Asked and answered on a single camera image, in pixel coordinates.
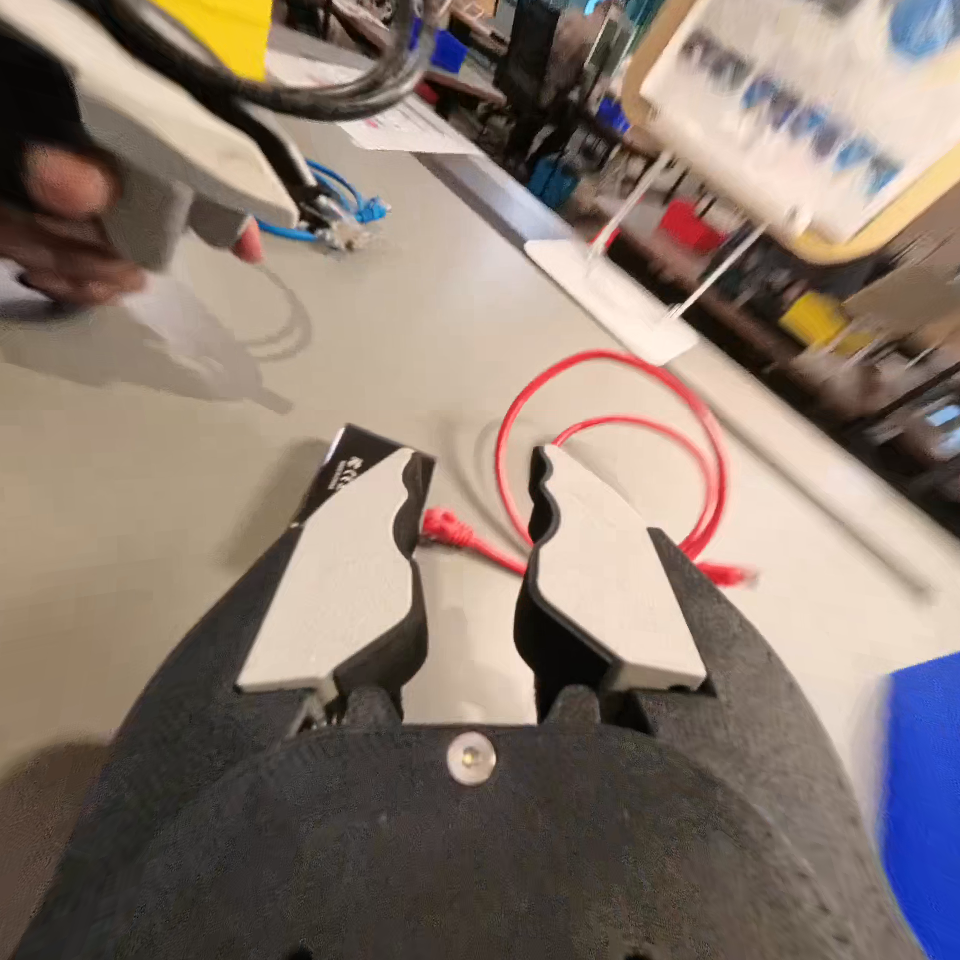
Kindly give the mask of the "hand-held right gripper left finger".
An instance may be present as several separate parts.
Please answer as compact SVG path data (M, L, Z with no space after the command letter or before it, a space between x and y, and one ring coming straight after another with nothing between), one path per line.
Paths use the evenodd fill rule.
M321 703L345 703L354 691L372 687L402 702L428 652L421 571L390 531L408 457L396 453L381 462L294 529L294 549L237 677L238 690L309 690Z

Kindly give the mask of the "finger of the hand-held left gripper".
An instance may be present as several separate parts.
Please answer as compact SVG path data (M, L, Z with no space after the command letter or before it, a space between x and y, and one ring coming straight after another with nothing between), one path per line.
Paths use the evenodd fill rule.
M93 154L121 196L102 219L123 258L164 271L182 236L229 248L252 218L283 229L319 194L306 160L266 113L226 102L232 125L124 49L92 15L2 15L2 35L59 61L77 90Z

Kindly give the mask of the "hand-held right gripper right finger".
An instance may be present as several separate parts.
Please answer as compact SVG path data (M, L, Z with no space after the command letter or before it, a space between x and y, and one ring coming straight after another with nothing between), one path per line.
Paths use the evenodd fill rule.
M542 693L699 690L707 667L641 513L556 444L534 450L513 639Z

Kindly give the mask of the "black ethernet port hub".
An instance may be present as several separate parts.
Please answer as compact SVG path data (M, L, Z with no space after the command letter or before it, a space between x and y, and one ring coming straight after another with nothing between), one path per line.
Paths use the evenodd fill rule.
M390 521L390 533L399 552L412 559L421 537L437 458L415 446L387 438L353 423L347 423L330 444L306 494L290 523L299 529L325 507L330 500L352 483L368 476L381 463L395 454L408 454L399 469L400 493L398 513Z

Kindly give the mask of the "person's left hand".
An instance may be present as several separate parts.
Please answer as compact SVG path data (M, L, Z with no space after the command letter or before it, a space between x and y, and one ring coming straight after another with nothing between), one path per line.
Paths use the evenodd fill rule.
M2 156L1 257L49 300L97 307L141 292L148 273L116 251L103 218L121 196L114 165L97 153L18 142Z

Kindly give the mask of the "yellow box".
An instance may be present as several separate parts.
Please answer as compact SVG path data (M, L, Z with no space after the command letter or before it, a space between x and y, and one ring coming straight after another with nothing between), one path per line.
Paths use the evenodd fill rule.
M156 1L227 68L256 82L267 79L273 1Z

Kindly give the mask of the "white paper sheet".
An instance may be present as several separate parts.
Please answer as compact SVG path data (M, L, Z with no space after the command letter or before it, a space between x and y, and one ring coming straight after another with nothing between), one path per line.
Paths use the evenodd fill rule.
M355 67L269 50L268 77L283 86L313 89L355 79ZM338 123L358 148L375 152L479 157L482 150L417 96L371 118Z

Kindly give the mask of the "small blue storage bin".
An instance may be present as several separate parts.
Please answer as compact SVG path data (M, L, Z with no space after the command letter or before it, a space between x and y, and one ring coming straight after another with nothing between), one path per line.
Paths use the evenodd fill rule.
M408 50L412 53L416 53L419 50L423 26L423 19L419 16L415 17L413 31L408 44ZM426 71L428 73L438 72L457 76L464 67L467 54L467 46L452 32L449 30L439 30L436 34L433 52Z

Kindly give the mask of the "red box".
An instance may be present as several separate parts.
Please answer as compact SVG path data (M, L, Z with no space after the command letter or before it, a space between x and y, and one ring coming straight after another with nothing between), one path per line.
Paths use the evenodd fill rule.
M704 256L719 249L727 235L697 213L697 204L674 198L665 208L657 229L691 254Z

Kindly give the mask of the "blue plastic bin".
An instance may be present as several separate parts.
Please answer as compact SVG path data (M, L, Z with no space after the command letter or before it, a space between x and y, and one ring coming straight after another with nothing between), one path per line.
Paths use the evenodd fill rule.
M959 654L889 678L878 815L883 867L928 958L959 957Z

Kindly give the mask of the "printed sign stand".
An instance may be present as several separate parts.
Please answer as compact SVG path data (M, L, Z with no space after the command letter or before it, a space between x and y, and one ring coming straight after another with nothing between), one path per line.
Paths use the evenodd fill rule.
M887 246L958 185L958 2L665 2L628 61L621 103L661 151L592 244L525 253L629 352L665 366L685 313L763 235L815 266ZM720 264L666 306L609 262L615 233L669 162L747 222Z

